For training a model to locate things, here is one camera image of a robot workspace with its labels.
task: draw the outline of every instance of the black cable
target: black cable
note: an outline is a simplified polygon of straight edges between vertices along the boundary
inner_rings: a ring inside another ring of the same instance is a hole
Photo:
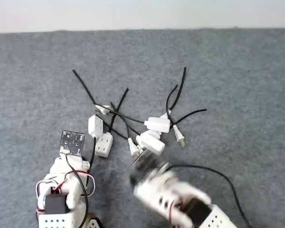
[[[175,98],[175,101],[173,102],[172,106],[170,107],[170,110],[172,110],[172,109],[175,107],[177,101],[179,100],[179,98],[180,98],[180,96],[181,96],[181,90],[182,90],[182,86],[184,85],[185,76],[186,76],[186,69],[187,69],[187,68],[184,67],[184,71],[183,71],[183,73],[182,73],[182,78],[181,78],[181,83],[180,83],[180,89],[179,89],[179,91],[178,91],[178,93],[177,93],[177,96],[176,96],[176,98]]]
[[[114,110],[112,110],[112,109],[110,109],[110,108],[107,108],[107,107],[105,107],[105,106],[103,106],[103,105],[101,105],[101,104],[97,104],[98,106],[100,106],[100,107],[102,107],[102,108],[104,108],[104,109],[106,109],[106,110],[109,110],[110,112],[112,112],[112,113],[115,113],[116,115],[118,115],[118,116],[122,116],[123,118],[127,118],[127,119],[129,119],[129,120],[132,120],[132,121],[134,121],[134,122],[137,122],[137,123],[140,123],[140,124],[144,124],[144,121],[140,121],[140,120],[135,120],[135,119],[133,119],[133,118],[131,118],[131,117],[128,117],[128,116],[126,116],[126,115],[124,115],[124,114],[121,114],[121,113],[119,113],[119,112],[116,112],[116,111],[114,111]]]
[[[246,225],[249,227],[249,228],[253,228],[248,219],[246,218],[246,215],[245,213],[243,212],[242,210],[242,207],[239,203],[239,199],[238,199],[238,194],[237,194],[237,191],[233,185],[233,183],[231,182],[231,180],[223,173],[217,171],[217,170],[214,170],[212,168],[209,168],[209,167],[206,167],[206,166],[201,166],[201,165],[189,165],[189,164],[179,164],[179,165],[171,165],[170,167],[167,168],[166,171],[169,171],[170,169],[172,168],[178,168],[178,167],[181,167],[181,168],[196,168],[196,169],[202,169],[202,170],[208,170],[208,171],[211,171],[211,172],[214,172],[218,175],[220,175],[221,177],[223,177],[225,180],[227,180],[227,182],[229,183],[229,185],[231,186],[231,189],[232,189],[232,192],[233,192],[233,195],[234,195],[234,198],[235,198],[235,201],[237,203],[237,208],[243,218],[243,220],[245,221]]]
[[[90,160],[90,168],[88,170],[88,172],[90,172],[91,168],[92,168],[92,164],[93,164],[93,161],[94,161],[94,157],[95,157],[95,150],[96,150],[96,138],[94,137],[94,146],[93,146],[93,152],[92,152],[92,156],[91,156],[91,160]]]
[[[129,89],[126,88],[125,92],[123,93],[122,98],[121,98],[120,101],[119,101],[119,104],[118,104],[117,108],[116,108],[116,109],[113,108],[114,111],[117,111],[117,112],[119,111],[120,106],[122,105],[122,103],[123,103],[123,101],[124,101],[124,98],[125,98],[125,96],[127,95],[128,91],[129,91]],[[111,132],[115,118],[116,118],[116,114],[113,114],[112,119],[111,119],[111,123],[110,123],[110,127],[109,127],[109,131],[108,131],[108,132]]]
[[[107,126],[107,127],[110,127],[110,125],[103,120],[103,118],[101,118],[99,115],[96,114],[96,116],[100,119],[102,119],[102,121],[104,122],[104,125]],[[120,137],[124,138],[125,140],[128,140],[127,137],[125,137],[123,134],[119,133],[118,131],[116,131],[114,128],[112,128],[112,131],[115,132],[117,135],[119,135]]]
[[[114,106],[114,104],[113,104],[112,102],[110,102],[110,105],[112,106],[112,108],[113,108],[114,110],[116,110],[116,109],[115,109],[115,106]],[[132,127],[128,124],[128,122],[127,122],[122,116],[120,116],[119,118],[121,118],[121,120],[125,123],[125,125],[126,125],[128,128],[130,128],[134,133],[140,135],[140,133],[139,133],[137,130],[135,130],[134,128],[132,128]]]
[[[85,88],[86,93],[89,95],[91,101],[93,102],[93,104],[96,104],[96,101],[94,100],[94,98],[92,97],[89,89],[86,87],[85,83],[83,82],[83,80],[81,79],[81,77],[79,76],[79,74],[75,71],[72,70],[74,75],[78,78],[78,80],[81,82],[82,86]]]
[[[129,127],[126,125],[127,127],[127,134],[128,134],[128,138],[131,138],[131,134],[130,134],[130,131],[129,131]]]
[[[95,101],[94,98],[92,97],[90,91],[89,91],[88,88],[86,87],[86,85],[85,85],[85,83],[83,82],[83,80],[81,79],[81,77],[77,74],[77,72],[76,72],[75,70],[73,70],[73,73],[74,73],[75,76],[78,78],[78,80],[81,82],[82,86],[85,88],[85,91],[86,91],[87,94],[89,95],[89,97],[90,97],[90,99],[92,100],[92,102],[93,102],[94,105],[98,105],[98,106],[100,106],[100,107],[102,107],[102,108],[104,108],[104,109],[106,109],[106,110],[109,110],[109,111],[112,112],[112,113],[115,113],[115,114],[118,115],[118,116],[122,116],[123,118],[127,118],[127,119],[129,119],[129,120],[134,121],[134,122],[137,122],[137,123],[140,123],[140,124],[144,124],[144,121],[135,120],[135,119],[133,119],[133,118],[131,118],[131,117],[128,117],[128,116],[126,116],[126,115],[124,115],[124,114],[121,114],[121,113],[116,112],[116,111],[114,111],[114,110],[112,110],[112,109],[110,109],[110,108],[107,108],[107,107],[105,107],[105,106],[103,106],[103,105],[101,105],[101,104],[96,103],[96,101]]]
[[[195,113],[200,113],[200,112],[205,112],[205,111],[207,111],[207,108],[199,109],[199,110],[195,110],[195,111],[193,111],[193,112],[190,112],[190,113],[188,113],[187,115],[184,115],[181,119],[177,120],[174,124],[180,123],[181,121],[183,121],[184,119],[186,119],[188,116],[191,116],[191,115],[193,115],[193,114],[195,114]]]
[[[171,116],[170,116],[170,114],[169,114],[168,103],[169,103],[169,98],[170,98],[171,94],[176,90],[177,86],[178,86],[178,85],[176,85],[176,86],[174,87],[174,89],[172,89],[172,91],[169,93],[169,95],[168,95],[168,97],[167,97],[167,101],[166,101],[166,113],[167,113],[167,118],[170,120],[172,126],[174,125],[174,121],[172,120],[172,118],[171,118]]]
[[[82,191],[84,193],[84,196],[85,196],[85,215],[84,215],[84,218],[79,226],[79,228],[82,228],[86,222],[86,217],[87,217],[87,214],[88,214],[88,211],[89,211],[89,200],[87,199],[87,193],[86,193],[86,189],[84,187],[84,184],[82,183],[82,180],[80,179],[80,176],[79,174],[76,172],[76,170],[73,168],[73,166],[70,165],[70,163],[68,162],[68,159],[67,159],[67,154],[66,154],[66,162],[67,164],[69,165],[69,167],[71,168],[72,172],[75,174],[75,176],[77,177],[79,183],[80,183],[80,186],[82,188]]]

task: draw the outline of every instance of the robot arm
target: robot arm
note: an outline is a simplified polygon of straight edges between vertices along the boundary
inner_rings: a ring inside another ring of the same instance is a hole
[[[178,228],[236,228],[203,191],[181,182],[169,164],[144,151],[132,165],[134,196]]]
[[[90,169],[89,162],[84,161],[81,156],[84,138],[84,134],[63,131],[60,157],[55,159],[49,173],[36,185],[38,199],[36,217],[39,228],[78,228],[82,223],[86,210],[86,204],[80,200],[83,190],[67,161],[77,171],[85,185],[87,177],[92,176],[87,173]],[[96,222],[101,228],[101,223],[96,219],[86,219],[82,228],[95,227]]]

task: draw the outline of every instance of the electrical plug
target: electrical plug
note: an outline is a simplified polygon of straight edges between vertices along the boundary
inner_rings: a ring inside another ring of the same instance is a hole
[[[161,115],[160,118],[168,119],[167,113]]]
[[[137,145],[137,148],[139,149],[139,154],[141,154],[144,151],[144,149],[140,145]]]
[[[176,125],[173,125],[173,130],[176,137],[176,141],[180,143],[181,147],[184,147],[186,145],[184,141],[185,137],[182,135],[181,131]]]
[[[154,130],[157,132],[168,133],[170,130],[170,120],[158,117],[149,117],[147,121],[144,122],[149,130]]]
[[[161,139],[161,136],[158,134],[157,131],[147,130],[147,131],[141,133],[141,135],[142,135],[142,134],[149,134],[149,135],[151,135],[152,137],[154,137],[155,139],[158,139],[158,140]]]
[[[112,110],[111,106],[109,106],[109,105],[103,105],[103,106]],[[95,107],[98,108],[103,115],[106,115],[110,112],[109,110],[107,110],[107,109],[105,109],[105,108],[103,108],[97,104],[95,105]]]
[[[142,144],[141,136],[136,136],[136,142],[140,146],[140,148],[145,149],[146,147]]]
[[[165,149],[165,144],[158,139],[152,137],[149,134],[142,134],[140,137],[142,144],[148,150],[152,151],[156,155],[161,155],[163,149]]]
[[[129,146],[130,146],[130,152],[132,157],[137,157],[139,155],[139,149],[137,146],[133,143],[132,138],[128,138]]]
[[[99,138],[104,133],[104,122],[96,115],[92,115],[88,122],[88,132],[93,138]]]
[[[97,156],[107,158],[109,156],[111,147],[113,143],[113,136],[111,133],[107,132],[103,134],[96,143],[95,154]]]

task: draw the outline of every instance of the white wall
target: white wall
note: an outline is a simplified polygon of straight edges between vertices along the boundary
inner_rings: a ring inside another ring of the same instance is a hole
[[[0,0],[0,32],[285,27],[285,0]]]

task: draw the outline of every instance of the gray carpet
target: gray carpet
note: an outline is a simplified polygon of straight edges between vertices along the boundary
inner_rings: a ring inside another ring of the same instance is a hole
[[[72,69],[102,104],[118,103],[129,87],[121,112],[145,120],[164,113],[184,66],[172,117],[208,111],[179,124],[184,149],[173,132],[165,134],[163,156],[224,172],[255,228],[285,228],[285,29],[0,34],[0,227],[37,227],[35,184],[58,156],[61,131],[87,134],[95,108]],[[119,118],[114,126],[126,134]],[[87,134],[86,157],[92,147]],[[168,227],[133,197],[129,153],[114,135],[109,157],[95,158],[89,210],[106,228]],[[205,171],[176,172],[245,227],[224,180]]]

